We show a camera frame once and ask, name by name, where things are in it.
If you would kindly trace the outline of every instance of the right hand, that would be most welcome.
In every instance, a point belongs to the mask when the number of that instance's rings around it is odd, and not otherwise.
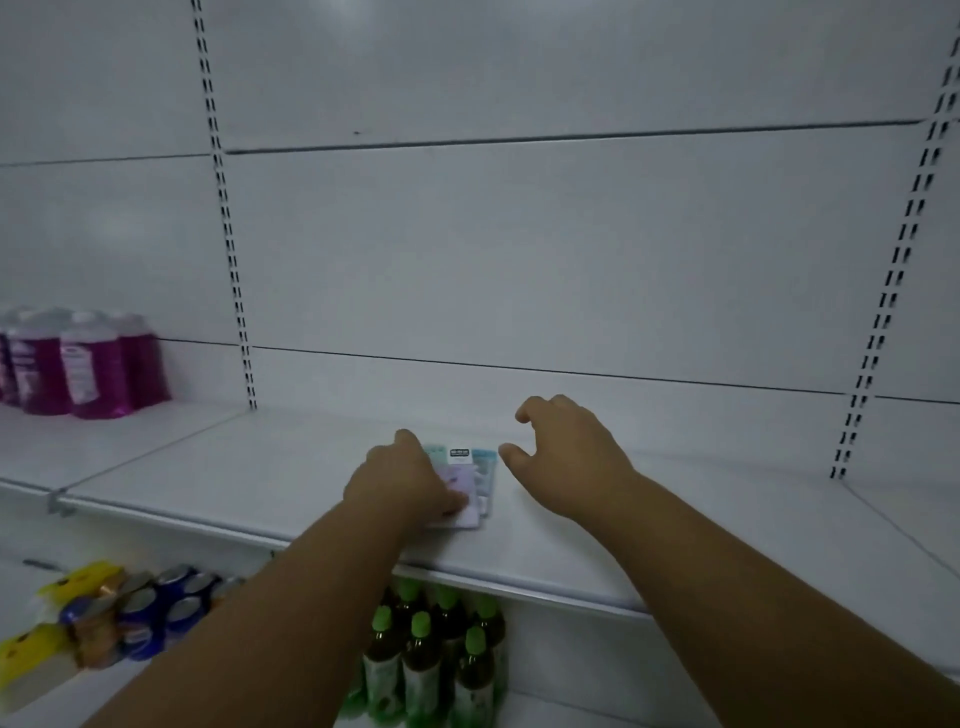
[[[565,395],[550,401],[531,397],[516,411],[516,420],[533,426],[537,453],[505,443],[500,457],[540,505],[560,516],[578,522],[612,490],[629,487],[637,478],[610,431]]]

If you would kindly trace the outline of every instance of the can lid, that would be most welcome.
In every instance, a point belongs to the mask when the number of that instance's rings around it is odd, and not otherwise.
[[[192,571],[193,567],[188,564],[177,564],[166,571],[162,571],[156,578],[156,583],[161,586],[175,584],[189,576]]]
[[[123,609],[120,610],[122,615],[130,615],[136,612],[140,612],[156,601],[156,592],[147,587],[146,589],[141,589],[138,592],[134,592],[127,599],[127,603],[123,605]]]
[[[170,611],[167,612],[167,623],[190,619],[200,612],[203,607],[200,599],[196,596],[188,596],[186,599],[181,599],[175,602],[174,605],[170,607]]]
[[[496,604],[496,599],[490,595],[477,595],[473,599],[477,607],[477,614],[480,619],[493,619],[500,608]]]
[[[410,623],[410,631],[417,639],[423,639],[430,634],[430,615],[426,612],[417,612],[414,614],[413,621]]]
[[[394,625],[394,615],[390,611],[390,607],[381,606],[376,608],[376,612],[373,613],[373,631],[374,632],[386,632]]]
[[[437,603],[441,608],[453,609],[458,601],[460,601],[460,593],[456,589],[443,584],[437,586]]]
[[[487,651],[487,633],[483,627],[470,627],[467,630],[467,653],[470,655],[482,655]]]
[[[396,593],[402,601],[413,601],[420,596],[420,582],[416,579],[400,579]]]

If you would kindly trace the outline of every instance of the white metal back panel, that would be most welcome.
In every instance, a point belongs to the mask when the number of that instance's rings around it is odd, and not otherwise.
[[[826,474],[846,398],[743,387],[524,372],[253,349],[260,406],[469,427],[529,438],[514,412],[564,393],[592,409],[624,447]]]
[[[0,168],[9,303],[136,311],[160,336],[237,342],[207,157]]]
[[[915,127],[228,160],[255,346],[840,391]]]
[[[960,573],[960,405],[874,398],[864,423],[850,485]]]
[[[955,3],[205,0],[225,147],[920,118]]]
[[[960,402],[960,149],[947,147],[915,218],[916,239],[886,332],[886,350],[876,369],[876,393],[890,397]]]
[[[209,149],[189,0],[0,3],[0,163]]]

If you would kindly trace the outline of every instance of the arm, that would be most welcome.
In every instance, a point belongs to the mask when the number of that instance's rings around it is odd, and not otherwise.
[[[500,454],[626,571],[725,726],[960,725],[960,688],[658,483],[592,412],[527,400],[537,453]]]
[[[339,505],[85,728],[332,725],[407,538],[463,505],[400,430]]]

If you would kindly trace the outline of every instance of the white shelf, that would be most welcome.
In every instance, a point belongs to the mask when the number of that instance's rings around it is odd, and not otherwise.
[[[119,420],[90,421],[25,415],[0,407],[0,487],[41,494],[66,488],[245,409],[237,404],[169,401]]]
[[[91,478],[62,500],[283,547],[340,500],[367,450],[390,440],[395,428],[260,410]],[[417,433],[424,442],[478,448],[500,441],[451,428]],[[960,666],[960,581],[836,481],[717,460],[633,457],[642,471],[934,665]],[[424,533],[401,564],[469,589],[646,617],[611,556],[536,505],[502,464],[482,529]]]

